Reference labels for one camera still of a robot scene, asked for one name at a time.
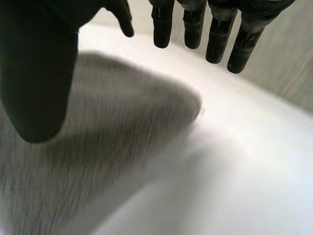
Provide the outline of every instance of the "hand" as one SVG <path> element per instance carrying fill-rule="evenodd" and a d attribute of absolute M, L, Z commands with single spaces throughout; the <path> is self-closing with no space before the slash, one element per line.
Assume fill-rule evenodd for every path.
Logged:
<path fill-rule="evenodd" d="M 1 101 L 25 141 L 45 142 L 61 130 L 78 31 L 102 7 L 133 36 L 127 0 L 0 0 Z"/>
<path fill-rule="evenodd" d="M 153 6 L 154 43 L 165 48 L 170 42 L 175 0 L 149 0 Z M 246 66 L 264 28 L 295 0 L 177 0 L 184 8 L 185 45 L 196 49 L 201 42 L 204 12 L 208 2 L 213 15 L 206 60 L 221 62 L 238 10 L 242 23 L 227 69 L 240 73 Z"/>

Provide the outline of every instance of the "finger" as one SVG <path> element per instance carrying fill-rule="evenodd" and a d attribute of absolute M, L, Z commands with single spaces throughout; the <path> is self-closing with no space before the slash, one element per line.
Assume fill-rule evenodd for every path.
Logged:
<path fill-rule="evenodd" d="M 153 6 L 154 44 L 158 48 L 166 48 L 170 42 L 174 0 L 169 0 L 162 7 Z"/>
<path fill-rule="evenodd" d="M 106 7 L 117 18 L 119 25 L 126 37 L 134 35 L 132 15 L 127 0 L 115 0 Z"/>
<path fill-rule="evenodd" d="M 201 42 L 206 1 L 195 11 L 184 12 L 185 45 L 190 49 L 197 49 Z"/>

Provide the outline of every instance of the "black cylinder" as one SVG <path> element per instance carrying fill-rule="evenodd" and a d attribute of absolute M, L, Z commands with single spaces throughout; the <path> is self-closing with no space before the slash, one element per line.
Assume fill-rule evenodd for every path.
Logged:
<path fill-rule="evenodd" d="M 221 62 L 238 9 L 232 1 L 210 3 L 213 19 L 205 59 L 212 64 Z"/>
<path fill-rule="evenodd" d="M 169 0 L 166 5 L 152 9 L 154 44 L 158 48 L 166 48 L 170 43 L 174 2 Z"/>

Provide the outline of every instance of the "fabric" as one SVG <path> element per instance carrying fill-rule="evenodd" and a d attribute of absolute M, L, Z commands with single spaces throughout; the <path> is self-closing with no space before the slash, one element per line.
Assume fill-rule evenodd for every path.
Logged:
<path fill-rule="evenodd" d="M 189 89 L 94 53 L 79 55 L 57 138 L 31 145 L 0 105 L 0 231 L 55 235 L 196 119 Z"/>

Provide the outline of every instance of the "black glove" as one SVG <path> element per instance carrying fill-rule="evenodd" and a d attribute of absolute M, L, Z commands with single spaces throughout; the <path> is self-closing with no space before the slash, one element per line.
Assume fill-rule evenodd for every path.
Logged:
<path fill-rule="evenodd" d="M 79 28 L 105 7 L 133 36 L 127 0 L 1 0 L 0 92 L 27 142 L 54 137 L 64 122 Z"/>
<path fill-rule="evenodd" d="M 170 42 L 175 0 L 149 0 L 153 6 L 154 43 L 165 48 Z M 238 9 L 242 23 L 229 58 L 227 69 L 240 73 L 256 46 L 264 28 L 295 0 L 177 0 L 184 8 L 185 45 L 200 45 L 206 2 L 213 15 L 206 60 L 217 64 L 222 60 Z"/>

